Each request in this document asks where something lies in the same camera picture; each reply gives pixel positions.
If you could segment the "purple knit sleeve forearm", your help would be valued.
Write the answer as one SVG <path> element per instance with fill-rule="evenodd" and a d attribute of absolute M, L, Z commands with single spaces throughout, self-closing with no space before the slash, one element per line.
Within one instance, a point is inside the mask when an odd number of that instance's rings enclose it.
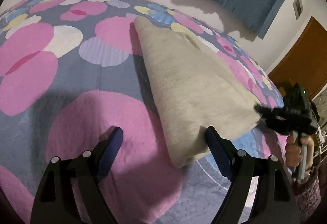
<path fill-rule="evenodd" d="M 293 193 L 299 210 L 300 223 L 305 223 L 321 202 L 318 169 L 312 166 L 304 180 L 295 180 Z"/>

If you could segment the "person's right hand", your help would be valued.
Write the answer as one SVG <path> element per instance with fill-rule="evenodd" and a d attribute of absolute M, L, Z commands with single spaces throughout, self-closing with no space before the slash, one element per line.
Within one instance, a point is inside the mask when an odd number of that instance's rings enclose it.
<path fill-rule="evenodd" d="M 303 154 L 301 152 L 301 147 L 296 145 L 295 136 L 291 135 L 287 137 L 286 150 L 286 166 L 296 167 L 303 160 Z M 307 146 L 307 162 L 305 170 L 311 169 L 313 166 L 313 155 L 314 155 L 314 141 L 311 136 L 301 137 L 300 142 L 302 145 Z"/>

